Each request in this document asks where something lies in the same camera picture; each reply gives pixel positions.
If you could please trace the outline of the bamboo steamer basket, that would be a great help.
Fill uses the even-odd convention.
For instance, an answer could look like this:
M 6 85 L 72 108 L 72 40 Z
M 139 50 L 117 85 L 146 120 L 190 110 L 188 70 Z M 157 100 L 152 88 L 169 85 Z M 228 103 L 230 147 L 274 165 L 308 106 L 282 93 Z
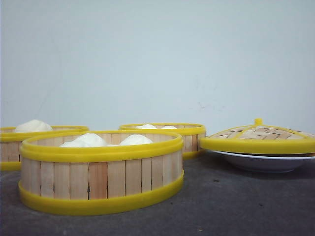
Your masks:
M 149 144 L 121 146 L 132 131 L 98 131 L 107 147 L 62 147 L 78 132 L 42 135 L 20 148 L 20 199 L 29 208 L 60 215 L 103 215 L 162 202 L 184 179 L 181 135 L 140 130 Z
M 120 125 L 120 130 L 138 130 L 135 128 L 137 125 L 143 125 L 147 123 L 134 123 L 134 124 L 123 124 Z M 204 138 L 206 135 L 206 128 L 202 124 L 197 123 L 174 123 L 174 122 L 160 122 L 160 123 L 149 123 L 162 129 L 165 125 L 173 125 L 177 129 L 166 129 L 168 132 L 175 132 L 182 136 L 184 142 L 183 146 L 183 160 L 189 160 L 196 158 L 200 152 L 199 139 Z
M 1 171 L 18 171 L 21 169 L 19 149 L 22 141 L 34 136 L 67 132 L 89 131 L 87 126 L 57 125 L 50 131 L 16 132 L 15 127 L 0 128 L 0 169 Z

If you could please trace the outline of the woven bamboo steamer lid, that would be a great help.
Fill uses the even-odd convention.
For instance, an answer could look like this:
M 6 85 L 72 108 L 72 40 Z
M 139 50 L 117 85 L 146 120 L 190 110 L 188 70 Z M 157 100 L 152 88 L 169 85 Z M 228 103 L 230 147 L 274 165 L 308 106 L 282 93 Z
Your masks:
M 245 154 L 309 154 L 315 152 L 315 135 L 300 130 L 254 124 L 232 127 L 199 139 L 199 146 L 212 151 Z

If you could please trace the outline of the white bun back left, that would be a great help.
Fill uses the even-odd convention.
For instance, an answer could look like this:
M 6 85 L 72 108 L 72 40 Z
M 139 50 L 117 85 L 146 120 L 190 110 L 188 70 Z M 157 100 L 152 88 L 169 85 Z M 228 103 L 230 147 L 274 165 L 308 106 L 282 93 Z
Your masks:
M 135 126 L 135 128 L 137 128 L 137 129 L 157 129 L 156 126 L 149 124 L 149 123 L 143 124 L 143 125 L 137 125 L 137 126 Z

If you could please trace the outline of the white bun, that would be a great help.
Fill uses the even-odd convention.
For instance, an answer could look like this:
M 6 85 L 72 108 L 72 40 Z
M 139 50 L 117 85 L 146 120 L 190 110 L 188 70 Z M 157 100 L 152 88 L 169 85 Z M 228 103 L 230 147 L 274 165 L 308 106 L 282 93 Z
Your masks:
M 135 126 L 135 128 L 137 128 L 137 129 L 157 129 L 156 126 L 149 124 L 149 123 L 143 124 L 143 125 L 137 125 L 137 126 Z
M 162 127 L 162 129 L 177 129 L 177 127 L 173 125 L 165 125 L 164 127 Z
M 67 141 L 60 145 L 61 148 L 96 148 L 105 146 L 107 146 L 107 142 L 95 133 L 86 133 L 73 141 Z
M 120 146 L 145 145 L 151 144 L 153 141 L 144 135 L 132 134 L 120 142 Z

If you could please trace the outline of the white bun back right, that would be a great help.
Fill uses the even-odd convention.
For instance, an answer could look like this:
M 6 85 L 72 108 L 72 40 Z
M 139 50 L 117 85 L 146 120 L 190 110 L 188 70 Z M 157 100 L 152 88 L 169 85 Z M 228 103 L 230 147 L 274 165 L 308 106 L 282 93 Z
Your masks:
M 162 127 L 162 129 L 177 129 L 177 127 L 173 125 L 165 125 L 164 127 Z

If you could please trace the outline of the white bun front right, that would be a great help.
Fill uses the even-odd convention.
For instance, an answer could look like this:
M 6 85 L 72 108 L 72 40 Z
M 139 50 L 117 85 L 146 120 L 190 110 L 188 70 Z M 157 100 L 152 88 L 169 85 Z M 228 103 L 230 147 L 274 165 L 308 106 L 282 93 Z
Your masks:
M 120 142 L 120 146 L 145 145 L 151 144 L 153 141 L 144 135 L 132 134 Z

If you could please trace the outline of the white bun front left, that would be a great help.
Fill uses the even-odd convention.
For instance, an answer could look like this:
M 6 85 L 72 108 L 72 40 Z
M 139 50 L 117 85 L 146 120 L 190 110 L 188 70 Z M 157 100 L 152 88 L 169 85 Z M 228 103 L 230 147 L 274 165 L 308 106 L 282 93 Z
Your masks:
M 60 145 L 61 148 L 96 148 L 105 146 L 107 146 L 107 142 L 95 133 L 86 133 L 73 141 L 67 141 Z

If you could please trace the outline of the white ceramic plate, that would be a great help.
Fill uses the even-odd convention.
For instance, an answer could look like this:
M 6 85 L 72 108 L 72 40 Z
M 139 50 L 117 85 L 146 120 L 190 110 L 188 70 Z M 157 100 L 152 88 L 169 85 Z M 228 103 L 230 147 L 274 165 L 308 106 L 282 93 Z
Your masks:
M 308 160 L 315 158 L 313 153 L 306 154 L 241 154 L 211 150 L 229 162 L 231 165 L 247 171 L 263 173 L 291 172 Z

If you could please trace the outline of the white bun left basket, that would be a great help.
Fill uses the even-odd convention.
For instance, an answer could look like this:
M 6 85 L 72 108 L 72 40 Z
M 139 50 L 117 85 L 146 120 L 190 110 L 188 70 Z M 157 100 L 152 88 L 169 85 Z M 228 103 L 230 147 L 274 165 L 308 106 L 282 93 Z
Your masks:
M 15 132 L 17 133 L 46 132 L 52 130 L 52 126 L 37 119 L 32 119 L 30 121 L 22 123 L 15 128 Z

